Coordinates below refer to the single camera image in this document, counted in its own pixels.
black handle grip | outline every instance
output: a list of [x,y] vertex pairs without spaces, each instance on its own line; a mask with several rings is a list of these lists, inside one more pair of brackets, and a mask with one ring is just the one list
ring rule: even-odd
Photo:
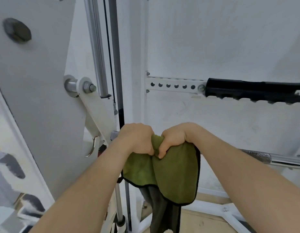
[[251,101],[268,101],[269,103],[300,102],[300,83],[246,82],[241,80],[209,78],[206,83],[205,96],[218,98],[231,97],[236,100],[249,98]]

green cloth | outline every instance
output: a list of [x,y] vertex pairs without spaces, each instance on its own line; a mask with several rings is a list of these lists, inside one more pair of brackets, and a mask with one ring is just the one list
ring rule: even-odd
[[163,196],[175,204],[194,201],[199,181],[200,153],[192,143],[172,146],[159,159],[164,137],[151,138],[154,156],[131,153],[123,168],[123,177],[136,187],[156,185]]

beige floor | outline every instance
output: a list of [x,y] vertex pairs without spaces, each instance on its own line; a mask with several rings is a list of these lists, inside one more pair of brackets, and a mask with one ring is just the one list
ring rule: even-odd
[[[228,198],[216,197],[198,193],[197,200],[216,204],[231,203]],[[151,213],[151,206],[143,210],[143,217]],[[183,209],[180,219],[180,233],[236,233],[236,231],[221,217]]]

microfiber towel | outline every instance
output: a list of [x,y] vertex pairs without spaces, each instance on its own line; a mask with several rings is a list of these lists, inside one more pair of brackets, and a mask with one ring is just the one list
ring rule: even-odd
[[151,233],[167,229],[179,232],[181,206],[191,204],[196,197],[200,152],[192,143],[172,146],[163,159],[159,147],[164,137],[153,135],[155,151],[148,154],[131,153],[123,168],[123,177],[140,189],[152,206]]

hex bolt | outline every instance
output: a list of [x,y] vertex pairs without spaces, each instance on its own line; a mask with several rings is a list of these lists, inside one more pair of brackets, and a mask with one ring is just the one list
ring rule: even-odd
[[204,92],[205,91],[205,86],[203,84],[198,86],[198,91],[199,92]]
[[92,92],[94,92],[96,90],[97,90],[97,87],[92,82],[89,82],[89,81],[85,81],[84,82],[84,84],[83,84],[83,91],[86,94],[92,93]]
[[23,22],[14,18],[6,18],[2,24],[5,33],[14,42],[26,43],[31,40],[31,31]]

